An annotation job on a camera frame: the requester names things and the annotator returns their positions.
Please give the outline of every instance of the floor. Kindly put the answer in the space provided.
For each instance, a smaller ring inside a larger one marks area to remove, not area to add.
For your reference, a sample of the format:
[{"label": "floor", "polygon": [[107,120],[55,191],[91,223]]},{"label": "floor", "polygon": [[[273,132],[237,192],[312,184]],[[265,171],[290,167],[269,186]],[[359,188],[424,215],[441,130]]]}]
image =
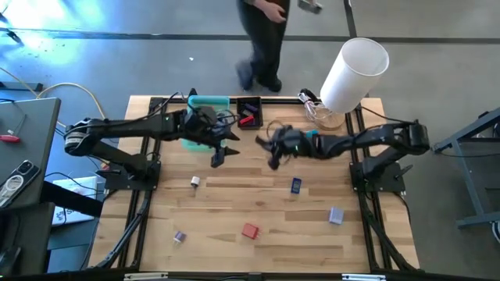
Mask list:
[{"label": "floor", "polygon": [[[3,2],[9,1],[0,0],[0,10]],[[303,87],[318,93],[343,42],[357,33],[378,40],[391,58],[370,96],[383,99],[388,116],[427,125],[431,142],[498,107],[500,2],[351,4],[352,14],[347,8],[346,15],[343,0],[323,0],[318,16],[293,5],[281,54],[280,95],[296,95]],[[123,118],[132,94],[168,95],[192,87],[200,94],[241,94],[234,64],[251,49],[234,0],[15,0],[4,15],[25,46],[0,37],[1,67],[30,82],[82,84],[109,118]],[[0,80],[10,79],[0,73]],[[256,89],[253,94],[270,93]],[[64,123],[98,116],[93,101],[77,89],[59,88],[51,95],[62,99]],[[26,92],[0,93],[5,96],[32,98]],[[62,143],[55,136],[48,172],[87,175],[93,165],[65,155]],[[454,159],[427,153],[402,162],[414,165],[405,181],[422,269],[498,278],[500,244],[490,226],[455,227],[455,220],[473,209]],[[54,250],[49,269],[79,267],[89,233],[78,237],[77,247],[67,242],[68,248]],[[68,257],[76,259],[74,265],[60,262]]]}]

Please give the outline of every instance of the red object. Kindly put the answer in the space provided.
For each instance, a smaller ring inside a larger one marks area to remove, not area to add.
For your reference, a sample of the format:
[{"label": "red object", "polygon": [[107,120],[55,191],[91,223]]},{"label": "red object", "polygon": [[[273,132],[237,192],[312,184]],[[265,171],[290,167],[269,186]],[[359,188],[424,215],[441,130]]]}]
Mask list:
[{"label": "red object", "polygon": [[243,124],[248,123],[248,122],[253,121],[253,120],[254,120],[253,116],[249,116],[245,119],[241,119],[240,124],[243,125]]},{"label": "red object", "polygon": [[253,226],[250,223],[245,223],[241,234],[245,235],[246,237],[255,239],[259,235],[259,227]]},{"label": "red object", "polygon": [[21,142],[21,139],[13,135],[0,135],[0,141],[17,144]]}]

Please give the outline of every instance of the wooden table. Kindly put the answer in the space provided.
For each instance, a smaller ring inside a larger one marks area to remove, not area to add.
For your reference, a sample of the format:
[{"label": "wooden table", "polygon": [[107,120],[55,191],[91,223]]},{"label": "wooden table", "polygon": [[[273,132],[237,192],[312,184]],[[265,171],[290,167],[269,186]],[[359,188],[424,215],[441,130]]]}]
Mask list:
[{"label": "wooden table", "polygon": [[[132,96],[126,119],[147,114],[150,96]],[[384,114],[379,98],[365,98],[363,106]],[[168,105],[169,111],[185,105]],[[307,120],[302,105],[263,105],[264,126],[259,131],[233,127],[240,141],[228,142],[239,150],[226,157],[217,169],[210,168],[211,153],[190,152],[180,141],[163,142],[162,174],[153,194],[141,271],[177,272],[368,272],[358,198],[352,192],[345,152],[338,158],[320,161],[291,159],[272,171],[269,153],[255,143],[255,135],[266,136],[272,120],[292,124],[302,130],[316,129]],[[385,120],[363,111],[366,127]],[[330,133],[346,134],[344,124]],[[138,153],[141,138],[120,140],[120,149]],[[372,154],[383,148],[372,148]],[[191,178],[199,176],[194,190]],[[290,193],[293,177],[302,179],[299,195]],[[106,200],[91,252],[94,265],[113,248],[123,232],[130,192],[115,193]],[[410,264],[418,268],[405,206],[393,194],[380,194],[388,236]],[[328,222],[331,207],[345,210],[344,222]],[[249,222],[260,228],[260,237],[241,235]],[[174,245],[176,231],[187,234]],[[134,249],[132,237],[131,249]],[[374,239],[381,262],[380,245]],[[129,251],[129,262],[134,251]]]}]

